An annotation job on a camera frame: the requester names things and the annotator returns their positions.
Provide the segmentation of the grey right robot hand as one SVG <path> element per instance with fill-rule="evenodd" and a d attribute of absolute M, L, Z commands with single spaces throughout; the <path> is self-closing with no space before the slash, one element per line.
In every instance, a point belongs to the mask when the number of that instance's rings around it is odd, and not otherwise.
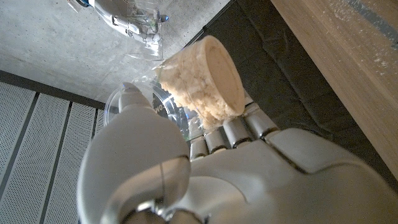
<path fill-rule="evenodd" d="M 67 0 L 79 12 L 92 7 L 114 30 L 144 44 L 159 44 L 160 25 L 169 17 L 161 14 L 158 1 L 135 0 Z"/>

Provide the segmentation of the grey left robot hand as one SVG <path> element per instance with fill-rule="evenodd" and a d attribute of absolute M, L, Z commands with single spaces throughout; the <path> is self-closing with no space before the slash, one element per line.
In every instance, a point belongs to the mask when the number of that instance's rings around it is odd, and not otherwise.
<path fill-rule="evenodd" d="M 119 113 L 89 144 L 77 184 L 82 223 L 396 223 L 397 194 L 347 150 L 279 131 L 250 105 L 233 143 L 194 159 L 178 127 L 125 83 Z"/>

